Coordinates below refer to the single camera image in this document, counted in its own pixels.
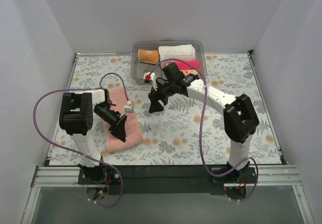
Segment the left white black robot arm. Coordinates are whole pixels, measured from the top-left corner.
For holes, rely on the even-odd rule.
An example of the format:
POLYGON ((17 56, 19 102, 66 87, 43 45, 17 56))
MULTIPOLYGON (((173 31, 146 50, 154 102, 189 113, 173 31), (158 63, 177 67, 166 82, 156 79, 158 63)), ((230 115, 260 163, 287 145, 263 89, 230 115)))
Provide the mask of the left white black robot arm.
POLYGON ((118 140, 126 140, 125 122, 127 116, 111 109, 113 106, 107 89, 91 90, 82 93, 68 92, 62 96, 59 126, 72 138, 78 151, 85 158, 84 164, 77 166, 82 177, 91 184, 119 184, 120 174, 113 168, 100 164, 93 159, 101 160, 96 148, 91 129, 94 114, 110 125, 108 132, 118 140))

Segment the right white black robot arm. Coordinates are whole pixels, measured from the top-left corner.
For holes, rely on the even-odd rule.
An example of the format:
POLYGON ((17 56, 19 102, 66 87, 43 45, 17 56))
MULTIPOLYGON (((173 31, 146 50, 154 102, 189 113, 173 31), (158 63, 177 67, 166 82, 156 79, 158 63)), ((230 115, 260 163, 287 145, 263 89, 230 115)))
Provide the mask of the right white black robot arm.
POLYGON ((223 116, 224 130, 230 139, 230 154, 226 166, 217 171, 210 171, 209 175, 236 183, 244 180, 250 165, 250 142, 259 125, 249 96, 234 96, 208 86, 202 75, 184 75, 174 62, 164 67, 163 73, 164 79, 156 77, 153 72, 143 76, 144 81, 152 85, 148 94, 149 112, 163 111, 168 98, 174 94, 199 100, 204 107, 209 106, 216 110, 223 116))

